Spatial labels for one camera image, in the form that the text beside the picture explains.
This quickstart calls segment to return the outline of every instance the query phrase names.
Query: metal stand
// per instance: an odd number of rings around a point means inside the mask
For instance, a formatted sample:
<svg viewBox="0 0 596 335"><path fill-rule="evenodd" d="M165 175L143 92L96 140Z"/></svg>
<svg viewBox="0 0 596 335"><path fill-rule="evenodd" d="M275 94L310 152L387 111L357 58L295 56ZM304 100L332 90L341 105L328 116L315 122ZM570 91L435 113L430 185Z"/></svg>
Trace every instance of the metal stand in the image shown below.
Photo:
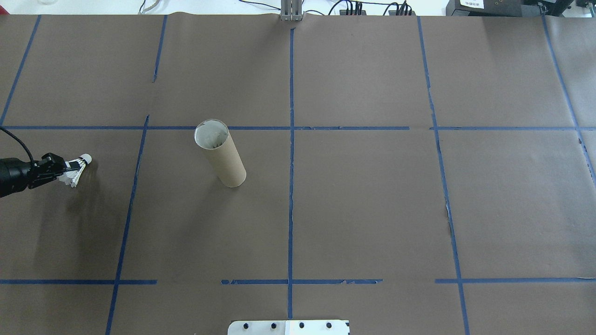
<svg viewBox="0 0 596 335"><path fill-rule="evenodd" d="M282 21L302 21L302 0L281 0Z"/></svg>

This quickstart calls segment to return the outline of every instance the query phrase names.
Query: metal bracket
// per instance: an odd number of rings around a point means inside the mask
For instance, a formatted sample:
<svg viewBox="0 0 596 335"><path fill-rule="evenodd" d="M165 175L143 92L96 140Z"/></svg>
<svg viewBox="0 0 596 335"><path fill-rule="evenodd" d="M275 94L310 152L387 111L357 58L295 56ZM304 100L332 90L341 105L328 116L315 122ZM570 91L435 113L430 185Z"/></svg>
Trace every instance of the metal bracket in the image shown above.
<svg viewBox="0 0 596 335"><path fill-rule="evenodd" d="M282 21L302 21L302 0L281 0Z"/></svg>
<svg viewBox="0 0 596 335"><path fill-rule="evenodd" d="M234 321L228 335L349 335L347 320Z"/></svg>

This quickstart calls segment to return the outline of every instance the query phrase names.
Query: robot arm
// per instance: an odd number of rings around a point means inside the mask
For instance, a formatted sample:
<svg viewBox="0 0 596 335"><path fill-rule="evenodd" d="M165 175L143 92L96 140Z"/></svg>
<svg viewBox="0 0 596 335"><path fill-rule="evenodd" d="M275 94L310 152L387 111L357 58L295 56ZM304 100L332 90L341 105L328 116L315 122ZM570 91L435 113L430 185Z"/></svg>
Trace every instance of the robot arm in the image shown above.
<svg viewBox="0 0 596 335"><path fill-rule="evenodd" d="M21 192L26 188L36 188L56 179L75 187L85 166L91 162L91 156L88 154L68 162L52 153L43 155L41 160L33 160L31 152L23 142L1 126L0 130L16 139L30 158L29 162L16 158L0 159L0 197Z"/></svg>

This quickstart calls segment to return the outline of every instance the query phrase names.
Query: label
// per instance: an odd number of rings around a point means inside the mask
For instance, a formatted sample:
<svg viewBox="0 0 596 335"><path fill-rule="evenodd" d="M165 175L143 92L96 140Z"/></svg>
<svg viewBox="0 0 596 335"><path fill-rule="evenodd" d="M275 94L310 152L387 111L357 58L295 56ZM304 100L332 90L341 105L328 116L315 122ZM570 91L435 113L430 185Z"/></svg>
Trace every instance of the label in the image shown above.
<svg viewBox="0 0 596 335"><path fill-rule="evenodd" d="M460 0L460 5L470 8L484 9L484 0Z"/></svg>

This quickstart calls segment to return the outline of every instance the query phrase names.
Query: white mounting plate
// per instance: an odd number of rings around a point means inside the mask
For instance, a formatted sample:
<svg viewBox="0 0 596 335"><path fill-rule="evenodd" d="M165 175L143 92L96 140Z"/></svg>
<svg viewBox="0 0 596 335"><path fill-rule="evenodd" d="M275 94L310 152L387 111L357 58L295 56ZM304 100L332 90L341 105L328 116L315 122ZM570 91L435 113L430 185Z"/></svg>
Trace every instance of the white mounting plate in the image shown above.
<svg viewBox="0 0 596 335"><path fill-rule="evenodd" d="M348 320L234 321L228 335L349 335Z"/></svg>

